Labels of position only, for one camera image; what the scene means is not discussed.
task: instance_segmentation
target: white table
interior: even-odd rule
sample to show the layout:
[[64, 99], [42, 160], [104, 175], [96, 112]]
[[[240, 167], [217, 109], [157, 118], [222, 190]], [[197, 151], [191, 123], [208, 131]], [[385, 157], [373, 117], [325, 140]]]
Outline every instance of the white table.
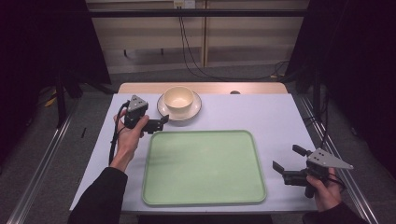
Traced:
[[[137, 93], [148, 101], [147, 114], [159, 119], [157, 100], [160, 94]], [[115, 94], [96, 146], [81, 180], [70, 209], [76, 205], [83, 191], [107, 167], [110, 141], [114, 131], [113, 116], [132, 94]], [[136, 214], [224, 214], [262, 213], [316, 210], [314, 200], [304, 196], [304, 188], [285, 186], [282, 176], [273, 170], [272, 161], [277, 161], [286, 170], [305, 168], [306, 158], [291, 150], [299, 145], [309, 150], [315, 147], [308, 135], [297, 107], [290, 94], [200, 94], [203, 107], [194, 119], [187, 122], [169, 122], [165, 131], [196, 130], [247, 130], [254, 136], [258, 156], [262, 164], [267, 196], [262, 203], [229, 206], [157, 206], [150, 207], [142, 200], [142, 183], [150, 134], [140, 140], [133, 161], [127, 168], [129, 176], [124, 194], [122, 211]]]

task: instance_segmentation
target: white plate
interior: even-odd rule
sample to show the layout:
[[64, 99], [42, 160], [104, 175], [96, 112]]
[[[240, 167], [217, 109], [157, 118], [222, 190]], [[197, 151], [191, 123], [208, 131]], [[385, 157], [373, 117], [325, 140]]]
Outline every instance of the white plate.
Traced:
[[202, 101], [199, 95], [194, 91], [192, 93], [194, 95], [194, 99], [192, 101], [192, 105], [188, 112], [183, 114], [173, 114], [171, 111], [169, 111], [168, 107], [163, 101], [163, 95], [160, 97], [160, 99], [158, 99], [158, 103], [157, 103], [158, 112], [160, 112], [160, 114], [163, 116], [169, 115], [170, 120], [182, 121], [186, 119], [192, 119], [195, 115], [198, 114], [202, 106]]

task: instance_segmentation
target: tray rim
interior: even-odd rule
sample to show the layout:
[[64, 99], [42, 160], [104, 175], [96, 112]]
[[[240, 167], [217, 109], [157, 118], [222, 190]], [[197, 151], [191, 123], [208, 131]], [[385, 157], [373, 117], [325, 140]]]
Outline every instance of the tray rim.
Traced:
[[[220, 203], [150, 203], [149, 200], [147, 200], [147, 199], [145, 198], [145, 192], [146, 192], [145, 185], [146, 185], [146, 181], [147, 181], [146, 176], [147, 176], [148, 166], [149, 166], [149, 155], [150, 155], [150, 153], [151, 153], [151, 150], [150, 150], [150, 149], [151, 149], [151, 143], [152, 143], [153, 138], [155, 138], [157, 135], [169, 134], [169, 133], [182, 133], [182, 134], [191, 134], [191, 133], [245, 133], [245, 134], [247, 134], [248, 137], [249, 137], [250, 140], [251, 140], [252, 145], [254, 146], [253, 152], [254, 152], [255, 159], [256, 159], [256, 163], [257, 163], [258, 169], [259, 169], [260, 181], [261, 181], [261, 183], [262, 183], [262, 190], [263, 190], [262, 197], [260, 197], [260, 199], [257, 199], [257, 200], [250, 200], [250, 201], [248, 201], [248, 202], [220, 202]], [[262, 202], [265, 200], [265, 198], [267, 197], [267, 187], [266, 187], [265, 182], [264, 182], [264, 176], [263, 176], [263, 171], [262, 171], [262, 164], [261, 164], [260, 158], [259, 158], [259, 156], [258, 156], [257, 147], [256, 147], [256, 143], [255, 143], [253, 134], [252, 134], [251, 132], [249, 132], [248, 130], [240, 130], [240, 129], [238, 129], [238, 130], [207, 130], [207, 131], [171, 131], [171, 132], [164, 131], [164, 132], [156, 132], [156, 133], [154, 133], [154, 134], [151, 136], [151, 138], [150, 138], [150, 140], [149, 140], [149, 144], [148, 144], [148, 153], [147, 153], [147, 157], [146, 157], [145, 172], [144, 172], [144, 175], [143, 175], [143, 183], [142, 183], [142, 193], [141, 193], [141, 197], [142, 197], [143, 202], [144, 202], [145, 204], [149, 205], [149, 206], [176, 206], [176, 205], [186, 206], [186, 205], [200, 205], [200, 204], [202, 204], [202, 205], [208, 205], [208, 204], [210, 204], [210, 205], [214, 206], [214, 205], [225, 205], [225, 204], [228, 204], [228, 205], [233, 205], [233, 204], [238, 205], [238, 204], [257, 204], [257, 203], [262, 203]]]

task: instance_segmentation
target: person's arm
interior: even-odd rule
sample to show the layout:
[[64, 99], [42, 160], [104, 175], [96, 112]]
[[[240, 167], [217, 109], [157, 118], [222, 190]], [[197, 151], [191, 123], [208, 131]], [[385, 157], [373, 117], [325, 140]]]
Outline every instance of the person's arm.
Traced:
[[[329, 178], [335, 180], [335, 171], [329, 168]], [[340, 186], [332, 181], [327, 181], [326, 186], [318, 179], [309, 175], [306, 180], [314, 186], [315, 202], [318, 211], [307, 213], [303, 217], [304, 223], [318, 224], [367, 224], [366, 221], [358, 217], [345, 203], [342, 202]]]
[[148, 120], [149, 116], [142, 117], [132, 130], [124, 128], [122, 121], [119, 121], [120, 134], [116, 156], [110, 166], [81, 195], [69, 216], [69, 224], [119, 223], [128, 180], [124, 172], [134, 157], [139, 138], [143, 136], [142, 129]]

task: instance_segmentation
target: black cable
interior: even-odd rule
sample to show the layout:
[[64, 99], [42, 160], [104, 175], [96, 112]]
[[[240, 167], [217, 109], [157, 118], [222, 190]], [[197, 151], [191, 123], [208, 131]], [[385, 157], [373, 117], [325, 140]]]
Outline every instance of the black cable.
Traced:
[[344, 181], [340, 177], [338, 177], [337, 175], [333, 175], [333, 176], [335, 176], [335, 178], [337, 178], [337, 179], [334, 180], [334, 179], [331, 179], [331, 178], [327, 178], [326, 180], [331, 181], [331, 182], [341, 186], [341, 192], [344, 191], [345, 189], [347, 189], [346, 184], [344, 183]]
[[194, 57], [192, 56], [191, 48], [190, 48], [190, 44], [189, 44], [189, 40], [188, 40], [187, 35], [186, 35], [186, 29], [185, 29], [185, 27], [184, 27], [184, 21], [183, 21], [183, 18], [182, 18], [182, 17], [179, 17], [179, 23], [180, 23], [181, 40], [182, 40], [182, 45], [183, 45], [184, 63], [186, 64], [186, 67], [187, 67], [187, 69], [190, 71], [190, 73], [192, 73], [192, 74], [193, 74], [194, 76], [196, 76], [196, 77], [201, 77], [201, 76], [199, 76], [199, 75], [193, 73], [193, 72], [190, 70], [189, 66], [187, 65], [186, 54], [185, 54], [184, 39], [186, 39], [187, 48], [188, 48], [188, 50], [189, 50], [190, 56], [191, 56], [191, 58], [192, 58], [192, 62], [194, 63], [195, 67], [196, 67], [203, 75], [205, 75], [205, 76], [207, 76], [207, 77], [212, 77], [212, 78], [214, 78], [214, 79], [218, 79], [218, 80], [220, 80], [220, 81], [229, 81], [229, 80], [227, 80], [227, 79], [231, 79], [231, 80], [261, 80], [261, 79], [265, 79], [265, 78], [267, 78], [267, 77], [271, 77], [271, 76], [273, 76], [273, 75], [279, 76], [279, 73], [278, 73], [279, 69], [283, 66], [283, 64], [289, 62], [289, 61], [284, 61], [284, 62], [279, 62], [279, 63], [277, 63], [277, 64], [275, 65], [275, 71], [274, 71], [274, 73], [271, 74], [271, 75], [269, 75], [269, 76], [264, 76], [264, 77], [249, 77], [249, 78], [246, 78], [246, 77], [214, 77], [214, 76], [211, 76], [211, 75], [209, 75], [208, 73], [206, 73], [206, 72], [204, 72], [203, 70], [201, 70], [201, 68], [200, 68], [200, 67], [197, 65], [197, 63], [195, 62]]
[[124, 107], [128, 107], [129, 102], [130, 102], [130, 101], [127, 101], [125, 104], [123, 104], [123, 105], [120, 107], [119, 113], [117, 114], [116, 124], [115, 124], [115, 128], [114, 128], [114, 133], [113, 133], [113, 139], [111, 140], [110, 153], [109, 153], [109, 155], [108, 155], [108, 165], [110, 165], [111, 162], [113, 162], [113, 159], [114, 159], [114, 152], [115, 152], [115, 150], [116, 150], [116, 143], [117, 143], [117, 140], [119, 139], [119, 134], [120, 134], [120, 132], [125, 128], [125, 127], [123, 127], [123, 128], [118, 132], [118, 129], [119, 129], [119, 121], [120, 121], [120, 114], [121, 114], [122, 109], [123, 109]]
[[316, 117], [309, 117], [309, 118], [304, 118], [303, 122], [305, 124], [305, 127], [309, 127], [311, 126], [314, 122], [317, 122], [317, 118]]
[[[328, 95], [326, 94], [326, 95], [323, 97], [323, 105], [322, 105], [322, 107], [321, 107], [321, 109], [320, 109], [320, 113], [319, 113], [320, 116], [321, 116], [323, 113], [326, 112], [326, 110], [327, 110], [327, 102], [328, 102]], [[317, 116], [310, 116], [310, 117], [303, 118], [303, 121], [307, 121], [307, 120], [309, 120], [309, 119], [313, 119], [313, 120], [315, 121], [316, 118], [317, 118]]]
[[323, 148], [324, 143], [326, 142], [326, 138], [329, 135], [328, 134], [328, 128], [329, 128], [329, 109], [328, 109], [329, 98], [330, 98], [329, 93], [326, 92], [325, 101], [323, 102], [323, 106], [322, 106], [322, 110], [325, 111], [325, 120], [326, 120], [326, 122], [324, 123], [324, 133], [323, 133], [323, 137], [322, 137], [322, 140], [321, 140], [321, 143], [320, 143], [320, 148]]
[[189, 72], [190, 72], [191, 74], [193, 74], [194, 76], [196, 76], [196, 77], [201, 77], [201, 76], [199, 76], [199, 75], [193, 73], [193, 72], [190, 70], [190, 68], [189, 68], [189, 66], [188, 66], [188, 64], [187, 64], [187, 60], [186, 60], [186, 51], [185, 51], [185, 46], [184, 46], [184, 39], [186, 39], [187, 48], [188, 48], [188, 50], [189, 50], [189, 52], [190, 52], [190, 56], [191, 56], [191, 58], [192, 58], [193, 63], [195, 64], [195, 67], [198, 68], [198, 70], [199, 70], [202, 74], [204, 74], [204, 75], [207, 76], [207, 77], [212, 77], [212, 78], [214, 78], [214, 79], [218, 79], [218, 80], [220, 80], [220, 81], [227, 81], [227, 80], [223, 80], [222, 78], [219, 78], [219, 77], [210, 76], [210, 75], [206, 74], [205, 72], [203, 72], [203, 71], [198, 67], [198, 65], [196, 64], [196, 62], [195, 62], [195, 60], [194, 60], [194, 57], [192, 56], [192, 53], [191, 53], [189, 40], [187, 39], [186, 30], [185, 30], [185, 28], [184, 28], [183, 18], [179, 17], [179, 18], [178, 18], [178, 21], [179, 21], [179, 23], [180, 23], [181, 43], [183, 44], [183, 58], [184, 58], [184, 64], [186, 64], [186, 67], [187, 67], [187, 69], [189, 70]]

